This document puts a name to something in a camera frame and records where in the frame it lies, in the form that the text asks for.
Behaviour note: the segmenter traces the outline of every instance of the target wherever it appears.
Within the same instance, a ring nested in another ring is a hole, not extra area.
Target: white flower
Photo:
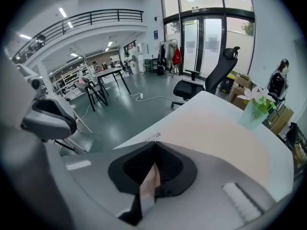
[[[269,100],[272,102],[275,102],[275,100],[273,99],[273,97],[271,97],[270,95],[268,95],[269,90],[268,89],[262,89],[259,87],[260,93],[258,95],[258,98],[264,98],[265,100]]]
[[[256,86],[255,88],[252,89],[252,91],[250,91],[250,89],[245,89],[244,90],[244,95],[238,95],[238,98],[241,98],[243,100],[252,100],[255,99],[257,100],[259,97],[260,93],[258,92],[258,86]]]

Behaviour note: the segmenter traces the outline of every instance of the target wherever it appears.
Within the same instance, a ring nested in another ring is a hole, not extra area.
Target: black table
[[[102,85],[102,82],[101,82],[101,78],[102,78],[102,77],[105,77],[105,76],[107,76],[107,75],[112,74],[113,77],[114,77],[114,79],[115,79],[115,81],[116,81],[116,83],[117,83],[117,85],[118,85],[118,82],[117,82],[117,80],[116,80],[116,78],[115,78],[115,76],[114,76],[114,73],[118,73],[118,74],[120,75],[121,79],[123,80],[124,85],[125,85],[126,89],[128,90],[129,94],[131,94],[131,93],[130,93],[130,90],[129,90],[129,88],[128,88],[128,86],[127,86],[127,84],[126,84],[126,82],[125,82],[123,76],[121,75],[121,72],[120,72],[120,71],[121,71],[121,68],[111,68],[111,69],[107,69],[107,70],[104,70],[104,71],[100,71],[100,72],[98,72],[98,73],[95,74],[95,76],[97,77],[98,83],[99,83],[99,85],[100,85],[100,89],[101,89],[101,92],[102,92],[102,93],[103,93],[103,89],[104,89],[104,88],[103,88],[103,85]]]

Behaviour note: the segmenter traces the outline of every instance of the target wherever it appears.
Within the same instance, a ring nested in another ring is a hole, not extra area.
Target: trash can
[[[236,77],[234,74],[229,73],[227,77],[222,81],[220,91],[223,91],[227,94],[229,94],[232,85],[234,84]]]

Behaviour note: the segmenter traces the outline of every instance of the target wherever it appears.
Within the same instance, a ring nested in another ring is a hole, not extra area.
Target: sign
[[[209,8],[202,8],[202,9],[194,9],[192,10],[192,13],[199,13],[199,12],[209,12]]]
[[[158,30],[153,31],[153,34],[154,34],[153,35],[153,37],[154,37],[153,39],[157,40],[158,39]]]

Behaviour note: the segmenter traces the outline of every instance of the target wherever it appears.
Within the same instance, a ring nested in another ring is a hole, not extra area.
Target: cardboard box
[[[227,101],[244,110],[248,104],[248,101],[237,97],[238,95],[244,95],[244,90],[244,88],[234,84],[231,88]]]
[[[278,135],[287,125],[292,115],[293,111],[289,107],[283,105],[283,107],[281,107],[277,112],[277,115],[273,122],[270,124],[270,130],[272,131],[272,133]]]
[[[235,83],[248,89],[251,89],[253,87],[253,83],[249,76],[244,74],[237,74]]]

